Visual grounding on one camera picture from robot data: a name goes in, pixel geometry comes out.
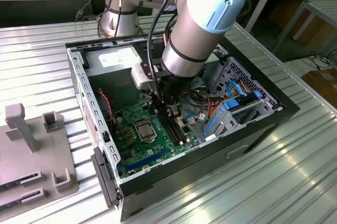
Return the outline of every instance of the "floor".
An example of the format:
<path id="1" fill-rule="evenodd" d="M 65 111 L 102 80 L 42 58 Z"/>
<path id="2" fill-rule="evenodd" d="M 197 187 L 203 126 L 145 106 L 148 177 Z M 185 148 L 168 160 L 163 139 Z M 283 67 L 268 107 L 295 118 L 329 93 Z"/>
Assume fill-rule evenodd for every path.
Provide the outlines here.
<path id="1" fill-rule="evenodd" d="M 273 22 L 266 19 L 258 19 L 251 31 L 251 34 L 269 50 L 274 46 L 280 33 L 281 30 Z M 311 50 L 288 36 L 275 55 L 281 61 L 287 62 L 297 59 L 299 56 L 307 56 Z"/>

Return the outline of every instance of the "power cord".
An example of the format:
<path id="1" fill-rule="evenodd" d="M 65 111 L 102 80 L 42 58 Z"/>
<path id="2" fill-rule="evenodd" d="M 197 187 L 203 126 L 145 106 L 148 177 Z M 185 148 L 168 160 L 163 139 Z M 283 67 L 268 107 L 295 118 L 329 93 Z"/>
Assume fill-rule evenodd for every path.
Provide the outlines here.
<path id="1" fill-rule="evenodd" d="M 117 25 L 116 25 L 116 30 L 115 30 L 115 37 L 117 36 L 117 30 L 120 25 L 120 19 L 121 19 L 121 12 L 122 12 L 122 0 L 120 0 L 120 5 L 119 5 L 119 10 L 118 10 L 118 20 L 117 20 Z"/>
<path id="2" fill-rule="evenodd" d="M 337 62 L 335 59 L 330 58 L 331 53 L 336 51 L 337 49 L 331 51 L 327 57 L 318 55 L 317 53 L 311 51 L 309 56 L 304 56 L 304 57 L 298 57 L 298 59 L 300 59 L 302 62 L 304 62 L 306 65 L 311 66 L 312 68 L 316 69 L 316 70 L 321 70 L 321 69 L 328 69 L 330 67 L 333 68 L 337 68 Z M 307 63 L 304 59 L 309 59 L 314 66 L 311 63 Z M 324 63 L 325 65 L 320 65 L 317 63 L 317 61 L 320 61 L 322 63 Z"/>
<path id="3" fill-rule="evenodd" d="M 244 12 L 242 12 L 241 14 L 238 14 L 237 18 L 241 18 L 247 14 L 249 14 L 249 12 L 252 10 L 252 2 L 251 0 L 245 0 L 245 5 L 248 5 L 247 10 L 245 10 Z"/>
<path id="4" fill-rule="evenodd" d="M 101 17 L 103 14 L 105 14 L 106 12 L 108 12 L 109 9 L 110 9 L 110 7 L 111 7 L 111 2 L 112 2 L 112 0 L 109 0 L 109 3 L 108 3 L 108 6 L 107 6 L 106 10 L 103 11 L 103 12 L 101 12 L 100 14 L 96 15 L 93 19 L 97 19 L 98 17 Z M 97 34 L 98 34 L 99 38 L 101 38 L 101 33 L 100 33 L 101 21 L 102 21 L 102 18 L 100 18 L 98 20 L 98 23 L 97 23 Z"/>
<path id="5" fill-rule="evenodd" d="M 75 22 L 77 22 L 77 20 L 83 16 L 85 7 L 89 5 L 91 1 L 92 0 L 89 0 L 79 11 L 77 11 Z"/>
<path id="6" fill-rule="evenodd" d="M 152 61 L 152 51 L 151 51 L 151 41 L 152 41 L 152 35 L 154 32 L 154 28 L 159 20 L 159 17 L 161 15 L 161 13 L 164 11 L 165 6 L 167 5 L 169 0 L 164 0 L 162 6 L 160 7 L 158 13 L 156 14 L 156 16 L 154 17 L 154 20 L 152 22 L 152 25 L 150 27 L 150 31 L 148 32 L 148 36 L 147 36 L 147 43 L 146 43 L 146 49 L 147 49 L 147 60 L 148 60 L 148 64 L 150 66 L 150 71 L 151 71 L 151 75 L 152 75 L 152 79 L 153 79 L 153 83 L 154 83 L 154 89 L 157 92 L 159 101 L 163 102 L 163 97 L 162 94 L 159 91 L 159 86 L 158 86 L 158 81 L 156 79 L 155 76 L 155 71 L 154 71 L 154 66 L 153 66 L 153 61 Z"/>

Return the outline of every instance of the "black wire bundle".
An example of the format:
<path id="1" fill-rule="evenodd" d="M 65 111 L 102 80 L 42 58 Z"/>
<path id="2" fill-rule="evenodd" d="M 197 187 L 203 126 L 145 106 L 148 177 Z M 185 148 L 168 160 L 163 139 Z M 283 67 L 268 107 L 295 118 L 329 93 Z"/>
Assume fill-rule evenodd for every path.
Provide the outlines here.
<path id="1" fill-rule="evenodd" d="M 166 35 L 166 38 L 168 40 L 169 35 L 170 35 L 170 30 L 171 28 L 175 25 L 177 20 L 173 20 L 176 16 L 178 15 L 178 12 L 175 12 L 172 17 L 170 18 L 170 20 L 168 20 L 165 29 L 164 29 L 164 34 Z"/>
<path id="2" fill-rule="evenodd" d="M 103 14 L 105 14 L 106 12 L 108 12 L 109 9 L 110 9 L 110 7 L 111 7 L 111 2 L 112 2 L 112 0 L 109 0 L 108 6 L 107 6 L 106 10 L 103 11 L 103 12 L 101 12 L 101 13 L 98 14 L 97 16 L 95 16 L 94 19 L 96 19 L 96 18 L 98 18 L 98 17 L 101 17 Z M 119 12 L 119 14 L 118 14 L 118 21 L 119 21 L 120 13 L 121 13 L 121 8 L 120 8 L 120 12 Z M 99 37 L 99 38 L 101 37 L 101 33 L 100 33 L 101 20 L 102 20 L 102 18 L 100 18 L 100 19 L 98 20 L 98 23 L 97 23 L 97 34 L 98 34 L 98 37 Z"/>
<path id="3" fill-rule="evenodd" d="M 246 5 L 247 5 L 247 9 L 246 9 L 244 12 L 238 14 L 237 18 L 241 18 L 241 17 L 243 17 L 243 16 L 249 14 L 249 12 L 252 10 L 252 2 L 251 2 L 251 0 L 245 0 L 245 3 L 244 3 L 244 4 L 245 4 L 245 5 L 243 6 L 242 9 L 245 9 L 245 6 L 246 6 Z"/>
<path id="4" fill-rule="evenodd" d="M 331 54 L 336 51 L 337 49 L 332 50 L 326 57 L 318 55 L 317 53 L 311 51 L 309 56 L 304 56 L 304 57 L 299 57 L 299 59 L 304 62 L 305 64 L 311 66 L 312 68 L 316 70 L 321 70 L 321 69 L 328 69 L 330 67 L 337 68 L 337 62 L 335 59 L 331 58 Z M 314 65 L 311 63 L 307 63 L 303 59 L 309 59 Z M 318 61 L 324 63 L 325 65 L 320 65 L 318 64 Z"/>
<path id="5" fill-rule="evenodd" d="M 154 28 L 159 20 L 159 17 L 161 15 L 161 13 L 164 11 L 165 6 L 167 5 L 169 0 L 164 0 L 162 6 L 160 7 L 158 13 L 156 14 L 156 16 L 154 17 L 154 20 L 152 22 L 152 25 L 150 27 L 150 31 L 148 32 L 148 36 L 147 36 L 147 43 L 146 43 L 146 49 L 147 49 L 147 61 L 148 64 L 150 66 L 150 71 L 151 71 L 151 75 L 152 75 L 152 79 L 153 79 L 153 84 L 154 84 L 154 89 L 157 92 L 157 96 L 159 98 L 159 101 L 163 101 L 163 97 L 162 94 L 159 90 L 159 86 L 158 86 L 158 81 L 157 78 L 155 76 L 155 71 L 154 71 L 154 66 L 153 66 L 153 61 L 152 61 L 152 51 L 151 51 L 151 41 L 152 41 L 152 35 L 154 32 Z"/>
<path id="6" fill-rule="evenodd" d="M 91 2 L 92 0 L 89 0 L 79 11 L 77 11 L 77 13 L 76 13 L 76 17 L 75 17 L 75 22 L 77 22 L 77 20 L 79 19 L 79 18 L 81 18 L 82 17 L 82 15 L 84 14 L 84 9 L 85 9 L 85 7 L 87 6 L 87 5 L 89 5 L 89 3 Z"/>

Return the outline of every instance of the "corrugated metal surface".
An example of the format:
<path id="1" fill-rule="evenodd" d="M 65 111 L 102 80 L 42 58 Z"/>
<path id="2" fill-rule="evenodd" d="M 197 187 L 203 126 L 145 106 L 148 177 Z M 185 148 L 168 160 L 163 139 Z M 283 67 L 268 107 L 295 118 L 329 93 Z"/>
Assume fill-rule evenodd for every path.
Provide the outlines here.
<path id="1" fill-rule="evenodd" d="M 337 27 L 337 0 L 307 1 L 305 7 L 326 22 Z"/>
<path id="2" fill-rule="evenodd" d="M 169 17 L 162 17 L 158 30 Z M 147 31 L 151 18 L 142 18 Z M 336 111 L 243 29 L 226 37 L 301 108 L 256 150 L 180 190 L 126 223 L 336 223 Z M 108 223 L 93 153 L 74 96 L 65 43 L 97 39 L 96 23 L 68 23 L 0 29 L 0 121 L 3 107 L 21 102 L 26 118 L 62 113 L 80 189 L 5 223 Z"/>

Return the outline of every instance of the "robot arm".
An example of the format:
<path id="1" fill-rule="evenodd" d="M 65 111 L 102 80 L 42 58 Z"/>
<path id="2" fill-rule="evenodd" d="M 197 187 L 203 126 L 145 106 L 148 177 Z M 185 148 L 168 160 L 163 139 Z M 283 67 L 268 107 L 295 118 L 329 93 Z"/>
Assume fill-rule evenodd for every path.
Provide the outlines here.
<path id="1" fill-rule="evenodd" d="M 114 1 L 112 9 L 116 10 Z M 129 8 L 122 7 L 122 11 L 130 13 L 132 5 L 135 9 L 140 1 L 164 2 L 125 0 Z M 168 4 L 177 5 L 178 18 L 161 61 L 161 68 L 170 73 L 169 76 L 162 77 L 159 83 L 165 100 L 164 111 L 165 106 L 172 105 L 190 80 L 199 73 L 220 36 L 234 24 L 244 2 L 245 0 L 168 0 Z M 139 71 L 132 71 L 136 86 L 140 87 L 141 84 L 136 79 L 142 77 L 134 76 L 137 74 Z"/>

